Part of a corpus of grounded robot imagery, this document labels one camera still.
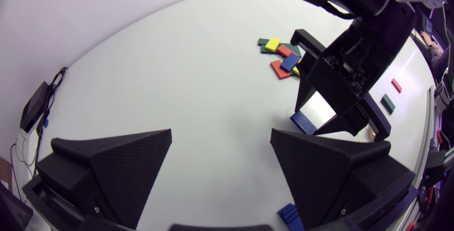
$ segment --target pile of blocks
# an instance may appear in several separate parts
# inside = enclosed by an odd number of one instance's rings
[[[297,45],[281,43],[277,38],[258,39],[258,45],[263,54],[282,55],[284,61],[276,60],[270,63],[279,79],[287,78],[291,75],[299,76],[300,72],[295,67],[301,61],[301,52]]]

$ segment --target person's hand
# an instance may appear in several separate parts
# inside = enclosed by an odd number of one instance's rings
[[[430,38],[430,36],[427,33],[420,32],[420,35],[423,38],[423,40],[427,46],[431,46],[431,45],[435,44],[435,42],[432,41],[432,39]]]
[[[437,56],[441,56],[440,48],[438,48],[437,43],[433,42],[433,48],[435,48],[435,52],[437,53]]]

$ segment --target red clip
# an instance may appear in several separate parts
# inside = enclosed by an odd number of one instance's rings
[[[443,143],[443,141],[441,140],[440,129],[437,130],[437,139],[438,139],[438,144]]]
[[[429,190],[428,190],[428,198],[427,198],[427,203],[430,204],[430,202],[432,201],[432,196],[433,196],[433,187],[431,187]]]
[[[414,221],[410,222],[410,224],[407,226],[407,229],[405,229],[405,231],[410,231],[412,227],[416,228]]]

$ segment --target person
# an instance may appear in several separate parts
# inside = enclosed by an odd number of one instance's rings
[[[438,44],[432,41],[430,35],[425,32],[420,32],[420,35],[429,49],[430,63],[432,64],[435,78],[438,81],[441,81],[444,71],[449,64],[449,47],[443,53],[441,53]]]

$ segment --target red block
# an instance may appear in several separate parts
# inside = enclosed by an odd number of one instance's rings
[[[399,92],[399,93],[402,92],[402,87],[400,87],[399,83],[397,83],[397,81],[395,79],[392,79],[391,83],[396,88],[397,92]]]
[[[286,47],[285,45],[281,45],[280,47],[278,47],[276,49],[283,57],[287,57],[289,56],[291,53],[294,53],[292,50],[290,50],[290,48]]]
[[[270,63],[271,67],[274,69],[274,72],[279,77],[279,79],[283,79],[283,78],[286,78],[286,77],[290,76],[290,73],[288,73],[287,71],[284,71],[283,69],[281,69],[281,63],[282,62],[280,60],[272,61]]]

